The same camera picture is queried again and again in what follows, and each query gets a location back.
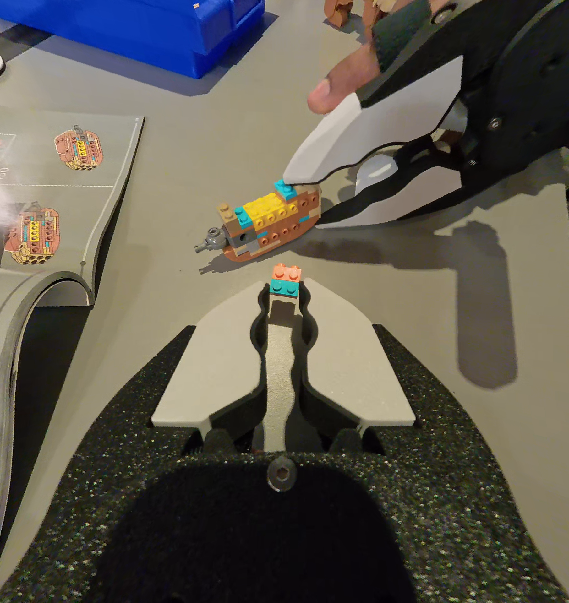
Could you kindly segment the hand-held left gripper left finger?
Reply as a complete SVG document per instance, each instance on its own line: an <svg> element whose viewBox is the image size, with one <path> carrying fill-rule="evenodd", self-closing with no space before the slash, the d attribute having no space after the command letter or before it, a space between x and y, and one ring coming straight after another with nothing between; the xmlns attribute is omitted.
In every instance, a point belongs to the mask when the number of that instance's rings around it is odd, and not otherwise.
<svg viewBox="0 0 569 603"><path fill-rule="evenodd" d="M269 287L257 282L197 324L152 416L157 427L226 429L236 440L267 407L265 350Z"/></svg>

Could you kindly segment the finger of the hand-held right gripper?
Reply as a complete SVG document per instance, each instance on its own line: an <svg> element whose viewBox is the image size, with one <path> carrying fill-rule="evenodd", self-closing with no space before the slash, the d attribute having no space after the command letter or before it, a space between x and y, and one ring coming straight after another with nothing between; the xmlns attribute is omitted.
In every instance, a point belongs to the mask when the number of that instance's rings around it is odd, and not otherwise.
<svg viewBox="0 0 569 603"><path fill-rule="evenodd" d="M348 95L296 150L284 183L320 183L380 147L433 132L460 91L462 64L459 56L370 107L361 108L357 93Z"/></svg>
<svg viewBox="0 0 569 603"><path fill-rule="evenodd" d="M461 189L459 163L432 140L414 140L391 155L384 148L363 158L354 197L324 212L317 229L384 224Z"/></svg>

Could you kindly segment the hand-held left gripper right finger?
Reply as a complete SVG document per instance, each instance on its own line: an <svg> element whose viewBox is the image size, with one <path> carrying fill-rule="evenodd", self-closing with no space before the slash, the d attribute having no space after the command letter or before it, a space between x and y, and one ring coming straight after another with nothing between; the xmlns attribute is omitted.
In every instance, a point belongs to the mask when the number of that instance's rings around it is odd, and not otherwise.
<svg viewBox="0 0 569 603"><path fill-rule="evenodd" d="M299 289L303 341L299 406L325 439L342 429L412 426L416 416L371 321L307 278Z"/></svg>

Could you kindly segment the small orange teal brick piece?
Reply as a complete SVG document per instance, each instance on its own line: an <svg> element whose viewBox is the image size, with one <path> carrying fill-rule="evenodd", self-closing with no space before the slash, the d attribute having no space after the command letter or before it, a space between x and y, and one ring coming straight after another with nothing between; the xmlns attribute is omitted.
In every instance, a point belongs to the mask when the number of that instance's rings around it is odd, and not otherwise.
<svg viewBox="0 0 569 603"><path fill-rule="evenodd" d="M283 263L278 263L273 268L270 293L281 297L297 298L301 276L300 267L296 265L288 267Z"/></svg>

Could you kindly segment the brown toy brick ship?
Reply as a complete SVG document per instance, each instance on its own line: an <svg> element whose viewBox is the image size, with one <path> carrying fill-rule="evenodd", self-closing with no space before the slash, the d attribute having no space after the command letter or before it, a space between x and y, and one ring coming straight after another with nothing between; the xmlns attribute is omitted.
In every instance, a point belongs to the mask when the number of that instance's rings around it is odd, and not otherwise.
<svg viewBox="0 0 569 603"><path fill-rule="evenodd" d="M275 191L243 206L221 203L220 227L208 230L196 253L221 251L233 262L247 262L308 232L321 216L319 185L274 184Z"/></svg>

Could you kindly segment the grey desk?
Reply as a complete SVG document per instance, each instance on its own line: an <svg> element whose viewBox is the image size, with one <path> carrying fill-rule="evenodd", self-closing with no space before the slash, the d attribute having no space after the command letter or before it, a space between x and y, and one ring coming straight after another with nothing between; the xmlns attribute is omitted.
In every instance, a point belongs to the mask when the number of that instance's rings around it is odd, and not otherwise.
<svg viewBox="0 0 569 603"><path fill-rule="evenodd" d="M0 587L67 462L115 393L186 324L261 279L191 246L220 200L272 189L319 121L306 94L358 47L322 1L267 1L267 28L202 80L52 37L11 60L0 104L144 115L99 299L0 561ZM446 212L366 230L316 230L281 256L383 324L462 403L523 520L569 593L567 172L550 155Z"/></svg>

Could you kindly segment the person's right hand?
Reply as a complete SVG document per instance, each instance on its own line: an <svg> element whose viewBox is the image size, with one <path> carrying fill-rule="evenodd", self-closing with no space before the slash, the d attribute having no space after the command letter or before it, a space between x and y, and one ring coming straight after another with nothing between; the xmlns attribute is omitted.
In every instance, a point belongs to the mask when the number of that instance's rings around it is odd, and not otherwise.
<svg viewBox="0 0 569 603"><path fill-rule="evenodd" d="M380 65L374 46L366 43L329 71L309 94L307 105L313 113L325 115L379 73Z"/></svg>

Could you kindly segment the brown tan brick animal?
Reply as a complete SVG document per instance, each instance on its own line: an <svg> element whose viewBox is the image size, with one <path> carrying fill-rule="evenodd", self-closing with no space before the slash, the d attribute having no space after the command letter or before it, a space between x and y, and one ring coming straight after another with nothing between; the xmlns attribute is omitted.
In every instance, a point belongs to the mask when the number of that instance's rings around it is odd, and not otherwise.
<svg viewBox="0 0 569 603"><path fill-rule="evenodd" d="M324 12L327 21L336 28L344 26L349 18L349 13L354 1L325 1ZM372 28L379 20L392 12L396 1L364 1L362 23L364 37L372 39Z"/></svg>

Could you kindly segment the grey instruction booklet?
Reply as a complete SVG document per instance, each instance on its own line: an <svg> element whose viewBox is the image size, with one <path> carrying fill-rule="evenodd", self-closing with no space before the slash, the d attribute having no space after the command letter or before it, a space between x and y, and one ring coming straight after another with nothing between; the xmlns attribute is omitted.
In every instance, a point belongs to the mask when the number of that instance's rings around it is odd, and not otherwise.
<svg viewBox="0 0 569 603"><path fill-rule="evenodd" d="M101 242L143 125L0 106L0 534L25 328L38 307L95 303Z"/></svg>

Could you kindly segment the large blue plastic bin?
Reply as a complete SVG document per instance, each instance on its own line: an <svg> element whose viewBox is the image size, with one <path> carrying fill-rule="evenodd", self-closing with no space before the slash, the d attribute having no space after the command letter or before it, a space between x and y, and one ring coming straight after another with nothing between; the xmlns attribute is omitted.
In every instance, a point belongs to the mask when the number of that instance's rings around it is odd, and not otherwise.
<svg viewBox="0 0 569 603"><path fill-rule="evenodd" d="M0 18L200 79L265 1L0 1Z"/></svg>

